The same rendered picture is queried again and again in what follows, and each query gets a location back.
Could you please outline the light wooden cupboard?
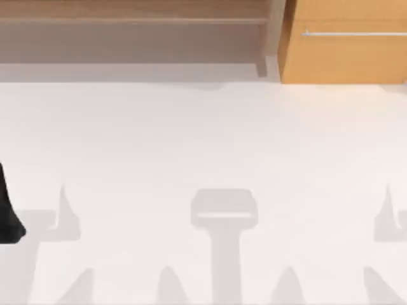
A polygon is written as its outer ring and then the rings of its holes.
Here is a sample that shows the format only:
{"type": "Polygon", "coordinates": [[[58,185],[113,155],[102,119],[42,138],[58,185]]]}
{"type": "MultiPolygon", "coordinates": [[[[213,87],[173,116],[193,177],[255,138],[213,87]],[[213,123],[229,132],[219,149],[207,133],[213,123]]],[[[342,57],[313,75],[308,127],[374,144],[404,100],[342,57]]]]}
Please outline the light wooden cupboard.
{"type": "Polygon", "coordinates": [[[286,0],[280,81],[407,83],[407,0],[286,0]]]}

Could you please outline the light wooden drawer front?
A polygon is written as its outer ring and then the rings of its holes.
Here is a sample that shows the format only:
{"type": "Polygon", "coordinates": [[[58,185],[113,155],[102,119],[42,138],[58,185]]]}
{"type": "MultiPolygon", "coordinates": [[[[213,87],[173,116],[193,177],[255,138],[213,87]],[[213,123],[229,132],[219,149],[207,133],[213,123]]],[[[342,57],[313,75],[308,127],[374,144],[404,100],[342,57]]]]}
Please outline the light wooden drawer front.
{"type": "Polygon", "coordinates": [[[407,37],[308,37],[310,32],[407,32],[407,20],[286,22],[278,50],[284,84],[397,85],[407,81],[407,37]]]}

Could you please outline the brown wooden open shelf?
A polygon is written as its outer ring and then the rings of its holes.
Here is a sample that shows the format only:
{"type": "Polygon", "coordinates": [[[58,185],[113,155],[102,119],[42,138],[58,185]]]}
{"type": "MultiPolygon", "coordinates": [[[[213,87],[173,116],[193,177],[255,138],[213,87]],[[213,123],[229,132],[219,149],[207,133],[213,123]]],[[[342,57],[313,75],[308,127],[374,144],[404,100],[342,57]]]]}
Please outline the brown wooden open shelf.
{"type": "Polygon", "coordinates": [[[286,1],[0,0],[0,64],[251,64],[264,76],[286,1]]]}

